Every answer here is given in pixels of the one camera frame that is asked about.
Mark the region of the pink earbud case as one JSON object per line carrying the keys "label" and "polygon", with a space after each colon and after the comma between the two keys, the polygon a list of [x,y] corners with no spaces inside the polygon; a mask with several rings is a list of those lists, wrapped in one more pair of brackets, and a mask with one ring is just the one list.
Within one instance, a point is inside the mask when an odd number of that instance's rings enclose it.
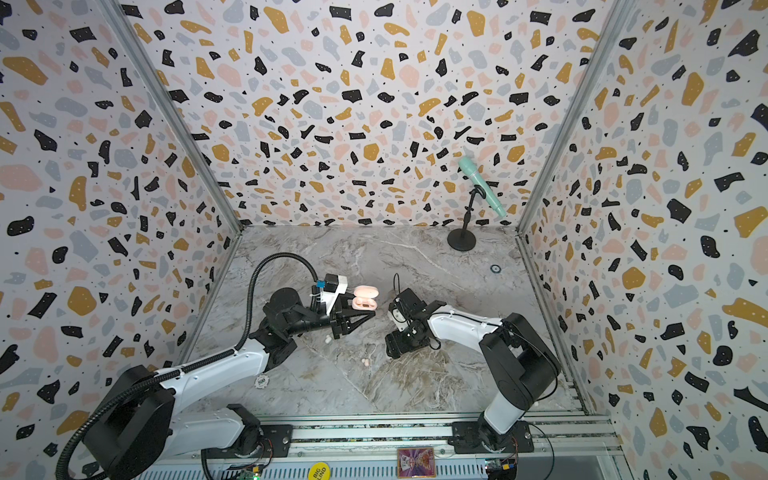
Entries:
{"label": "pink earbud case", "polygon": [[353,291],[352,308],[359,311],[375,311],[379,290],[373,286],[359,285]]}

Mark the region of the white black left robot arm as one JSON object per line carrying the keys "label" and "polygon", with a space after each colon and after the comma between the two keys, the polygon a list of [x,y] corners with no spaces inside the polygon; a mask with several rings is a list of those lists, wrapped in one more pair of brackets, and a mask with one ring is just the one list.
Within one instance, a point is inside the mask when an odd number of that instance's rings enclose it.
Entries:
{"label": "white black left robot arm", "polygon": [[228,450],[275,456],[276,444],[244,405],[230,403],[207,414],[187,409],[197,401],[284,363],[296,337],[328,329],[334,338],[352,333],[375,315],[374,300],[321,290],[311,305],[297,291],[281,288],[263,308],[258,328],[243,344],[177,368],[126,371],[85,423],[76,442],[98,463],[101,479],[134,479],[156,461],[193,451]]}

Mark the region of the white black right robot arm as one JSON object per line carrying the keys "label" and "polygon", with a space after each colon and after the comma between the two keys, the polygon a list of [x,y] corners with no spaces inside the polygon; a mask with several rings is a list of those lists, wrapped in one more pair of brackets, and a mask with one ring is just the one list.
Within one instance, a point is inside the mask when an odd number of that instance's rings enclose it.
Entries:
{"label": "white black right robot arm", "polygon": [[561,366],[542,337],[519,313],[482,317],[443,301],[426,303],[412,289],[395,296],[388,314],[396,330],[385,337],[392,359],[453,342],[480,353],[497,393],[478,420],[488,442],[499,442],[556,383]]}

